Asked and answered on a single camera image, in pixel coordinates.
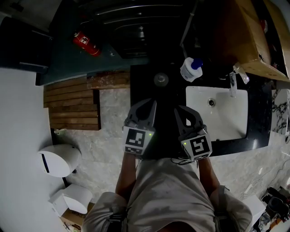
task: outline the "red fire extinguisher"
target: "red fire extinguisher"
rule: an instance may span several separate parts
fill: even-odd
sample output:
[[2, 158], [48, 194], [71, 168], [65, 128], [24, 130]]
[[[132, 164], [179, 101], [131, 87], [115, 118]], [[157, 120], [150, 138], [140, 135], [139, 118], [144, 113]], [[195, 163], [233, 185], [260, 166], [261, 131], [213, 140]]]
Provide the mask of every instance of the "red fire extinguisher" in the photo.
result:
[[82, 31], [75, 33], [72, 40], [75, 44], [85, 49], [92, 56], [98, 56], [101, 54], [101, 50], [95, 43], [93, 43], [88, 36], [86, 36]]

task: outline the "marble floor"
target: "marble floor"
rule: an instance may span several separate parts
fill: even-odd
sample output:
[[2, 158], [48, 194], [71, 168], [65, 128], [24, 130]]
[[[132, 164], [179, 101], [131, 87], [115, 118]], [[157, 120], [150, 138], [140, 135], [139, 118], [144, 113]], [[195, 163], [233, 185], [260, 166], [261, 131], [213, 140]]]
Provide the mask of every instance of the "marble floor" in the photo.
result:
[[[65, 130], [60, 142], [78, 147], [82, 162], [77, 173], [67, 181], [88, 188], [95, 203], [106, 191], [114, 191], [122, 162], [122, 126], [130, 109], [130, 90], [100, 91], [101, 130]], [[287, 188], [290, 177], [290, 143], [271, 132], [269, 146], [248, 152], [210, 158], [221, 184], [239, 199], [257, 194], [261, 197], [268, 186]], [[247, 194], [245, 189], [252, 184]]]

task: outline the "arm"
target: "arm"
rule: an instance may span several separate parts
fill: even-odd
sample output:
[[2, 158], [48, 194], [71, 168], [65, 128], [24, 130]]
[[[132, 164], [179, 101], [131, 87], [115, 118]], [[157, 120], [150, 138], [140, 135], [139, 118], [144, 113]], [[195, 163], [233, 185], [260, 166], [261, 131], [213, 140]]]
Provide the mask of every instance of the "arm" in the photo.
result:
[[200, 182], [210, 197], [213, 191], [219, 187], [220, 183], [213, 171], [213, 167], [209, 158], [199, 160], [198, 165]]
[[136, 182], [135, 165], [135, 156], [125, 152], [115, 193], [125, 198], [127, 202]]

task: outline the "sink drain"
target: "sink drain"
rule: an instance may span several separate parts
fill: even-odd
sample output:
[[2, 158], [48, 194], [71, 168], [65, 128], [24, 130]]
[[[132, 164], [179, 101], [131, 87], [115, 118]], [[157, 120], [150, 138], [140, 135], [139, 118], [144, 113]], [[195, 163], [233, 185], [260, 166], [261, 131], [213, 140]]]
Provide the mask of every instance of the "sink drain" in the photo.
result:
[[214, 107], [216, 105], [216, 101], [213, 98], [208, 99], [208, 106]]

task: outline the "faucet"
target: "faucet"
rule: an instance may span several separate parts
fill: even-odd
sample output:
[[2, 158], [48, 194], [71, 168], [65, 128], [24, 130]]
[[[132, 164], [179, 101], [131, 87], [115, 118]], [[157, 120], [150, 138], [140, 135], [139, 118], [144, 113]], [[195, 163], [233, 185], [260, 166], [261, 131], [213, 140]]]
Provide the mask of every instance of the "faucet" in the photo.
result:
[[237, 62], [233, 66], [233, 69], [234, 70], [229, 74], [229, 76], [230, 76], [230, 84], [231, 84], [230, 93], [231, 93], [231, 97], [237, 97], [237, 78], [236, 78], [236, 74], [239, 74], [241, 76], [241, 78], [243, 79], [243, 82], [245, 84], [248, 84], [250, 79], [247, 76], [245, 70], [241, 67], [239, 62]]

